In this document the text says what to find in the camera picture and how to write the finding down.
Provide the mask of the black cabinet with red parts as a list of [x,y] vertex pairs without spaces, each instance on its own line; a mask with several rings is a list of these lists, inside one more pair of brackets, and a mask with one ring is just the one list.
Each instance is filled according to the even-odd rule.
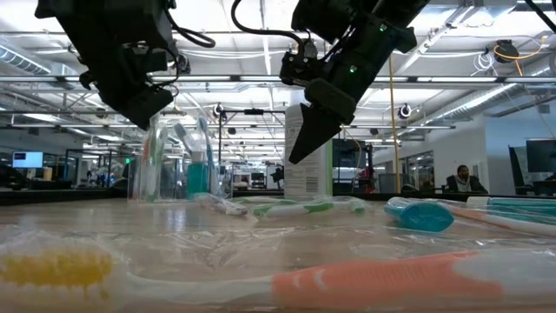
[[363,141],[333,140],[333,193],[371,194],[375,191],[373,146]]

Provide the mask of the dark monitor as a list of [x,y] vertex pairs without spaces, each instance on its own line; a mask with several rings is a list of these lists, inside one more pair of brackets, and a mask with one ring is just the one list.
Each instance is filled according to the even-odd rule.
[[527,140],[526,160],[529,172],[556,172],[556,139]]

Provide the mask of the grey bin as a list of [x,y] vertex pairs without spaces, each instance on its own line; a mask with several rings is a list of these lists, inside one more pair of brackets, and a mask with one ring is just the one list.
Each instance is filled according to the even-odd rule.
[[397,193],[397,178],[394,173],[384,173],[378,175],[378,190],[382,194]]

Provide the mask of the monitor with blue screen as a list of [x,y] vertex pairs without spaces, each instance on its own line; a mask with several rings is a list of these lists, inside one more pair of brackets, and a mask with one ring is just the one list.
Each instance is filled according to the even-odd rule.
[[43,153],[39,151],[14,151],[12,167],[17,169],[39,169],[43,167]]

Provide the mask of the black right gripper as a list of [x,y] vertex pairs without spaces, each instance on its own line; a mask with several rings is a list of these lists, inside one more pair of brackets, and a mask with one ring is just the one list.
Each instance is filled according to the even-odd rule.
[[289,154],[299,163],[354,119],[356,103],[394,50],[408,52],[417,44],[410,23],[415,12],[327,12],[319,15],[319,36],[334,46],[325,79],[304,90],[302,125]]

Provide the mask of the black background rig frame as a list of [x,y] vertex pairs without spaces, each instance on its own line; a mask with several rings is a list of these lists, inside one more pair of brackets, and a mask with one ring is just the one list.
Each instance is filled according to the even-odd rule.
[[[237,114],[243,114],[244,116],[262,116],[262,120],[264,123],[265,128],[267,129],[269,135],[273,138],[272,140],[275,140],[274,137],[274,133],[270,130],[268,123],[266,122],[266,119],[264,118],[265,114],[269,114],[270,116],[274,117],[276,119],[276,121],[279,122],[279,124],[281,126],[284,126],[283,122],[281,120],[278,119],[278,117],[276,117],[275,114],[284,114],[285,115],[285,111],[278,111],[278,110],[264,110],[264,109],[255,109],[255,108],[251,108],[251,109],[243,109],[243,110],[225,110],[220,104],[218,104],[217,108],[220,108],[219,110],[219,116],[218,116],[218,163],[222,162],[222,130],[224,129],[225,123],[222,122],[223,117],[226,115],[231,114],[227,120],[226,123],[231,122],[233,120],[233,118],[237,115]],[[276,143],[277,141],[274,141],[274,150],[275,150],[275,154],[280,157],[282,165],[284,164],[284,159],[283,156],[280,154],[280,152],[277,149]],[[239,191],[240,193],[245,193],[250,191],[249,189],[249,184],[247,184],[247,186],[240,186],[240,187],[235,187],[235,176],[233,173],[233,169],[234,169],[234,165],[232,164],[232,181],[231,181],[231,190],[232,191]]]

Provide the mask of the purple white toothbrush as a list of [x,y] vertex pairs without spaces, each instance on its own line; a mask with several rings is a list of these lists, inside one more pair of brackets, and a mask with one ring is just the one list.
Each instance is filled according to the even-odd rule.
[[240,204],[232,203],[219,196],[214,196],[209,193],[195,194],[193,199],[202,208],[213,210],[225,215],[230,216],[245,216],[248,214],[248,209]]

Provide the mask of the teal toothbrush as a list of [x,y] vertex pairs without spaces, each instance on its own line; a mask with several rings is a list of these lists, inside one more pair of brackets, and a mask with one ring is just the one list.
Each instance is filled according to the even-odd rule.
[[556,200],[470,196],[467,199],[467,207],[495,216],[556,225]]

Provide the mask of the clear acrylic toothbrush holder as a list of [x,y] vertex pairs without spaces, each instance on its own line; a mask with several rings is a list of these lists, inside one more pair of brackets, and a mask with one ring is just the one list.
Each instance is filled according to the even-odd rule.
[[[164,146],[164,153],[162,159],[162,172],[160,184],[160,197],[154,201],[193,201],[194,199],[187,199],[186,196],[186,183],[187,183],[187,169],[191,163],[190,156],[185,152],[181,140],[173,129],[174,123],[181,123],[187,130],[198,130],[197,122],[199,117],[186,116],[184,120],[180,119],[165,119],[160,114],[156,114],[150,119],[150,127],[147,130],[145,137],[140,144],[139,155],[133,157],[126,166],[127,179],[128,179],[128,199],[141,203],[146,203],[139,199],[139,181],[140,181],[140,162],[142,159],[142,151],[144,141],[147,137],[150,128],[155,128],[159,124],[165,124],[168,130],[167,140]],[[214,162],[219,182],[219,192],[217,196],[221,195],[222,180],[221,175],[218,173],[217,163]]]

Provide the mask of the black aluminium table frame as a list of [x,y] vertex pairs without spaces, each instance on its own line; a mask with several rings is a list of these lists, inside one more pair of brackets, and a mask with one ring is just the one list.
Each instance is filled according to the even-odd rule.
[[[348,194],[339,193],[335,196],[354,196],[368,201],[386,201],[394,196],[404,196],[412,198],[434,198],[465,202],[470,196],[476,194]],[[33,204],[33,203],[59,203],[72,201],[89,201],[104,199],[126,199],[127,192],[114,189],[78,189],[78,190],[0,190],[0,206]]]

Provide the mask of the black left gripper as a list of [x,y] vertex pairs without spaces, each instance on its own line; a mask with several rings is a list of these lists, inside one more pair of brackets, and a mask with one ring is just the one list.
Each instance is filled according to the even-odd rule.
[[162,89],[178,78],[178,53],[170,48],[160,48],[168,52],[167,70],[174,70],[175,77],[156,83],[152,78],[154,72],[142,73],[135,69],[131,60],[133,46],[137,45],[123,45],[90,59],[80,56],[80,62],[88,68],[80,75],[80,84],[87,90],[94,84],[105,104],[138,128],[147,130],[151,117],[174,99],[169,90]]

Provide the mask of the person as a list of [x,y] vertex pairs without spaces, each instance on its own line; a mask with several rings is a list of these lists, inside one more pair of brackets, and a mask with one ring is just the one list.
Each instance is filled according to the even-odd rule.
[[447,192],[487,194],[488,191],[476,176],[470,174],[466,165],[460,165],[456,174],[447,178]]

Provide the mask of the white wipes canister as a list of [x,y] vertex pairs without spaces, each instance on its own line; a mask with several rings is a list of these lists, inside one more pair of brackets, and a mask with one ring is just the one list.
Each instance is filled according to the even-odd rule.
[[304,104],[296,104],[285,111],[283,189],[287,199],[331,196],[333,194],[333,145],[331,141],[323,144],[298,164],[293,164],[288,160],[301,130],[303,122],[301,109],[304,107]]

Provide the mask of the blue white toothbrush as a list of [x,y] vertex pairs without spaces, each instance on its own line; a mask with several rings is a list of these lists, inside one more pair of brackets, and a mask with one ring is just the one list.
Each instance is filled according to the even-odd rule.
[[206,141],[199,130],[187,130],[181,123],[174,123],[173,129],[181,140],[191,163],[206,162]]
[[208,163],[208,192],[212,195],[217,195],[219,192],[219,182],[214,162],[214,153],[209,133],[208,122],[204,117],[199,117],[197,122],[198,130],[204,135],[206,145],[206,156]]

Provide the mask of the small blue mouthwash bottle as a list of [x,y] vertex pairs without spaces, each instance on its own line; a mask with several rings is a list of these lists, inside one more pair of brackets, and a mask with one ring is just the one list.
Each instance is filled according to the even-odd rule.
[[392,197],[383,210],[397,225],[410,230],[442,232],[454,222],[444,206],[421,199]]
[[209,192],[209,167],[202,151],[193,151],[187,169],[186,196],[193,199],[196,194]]

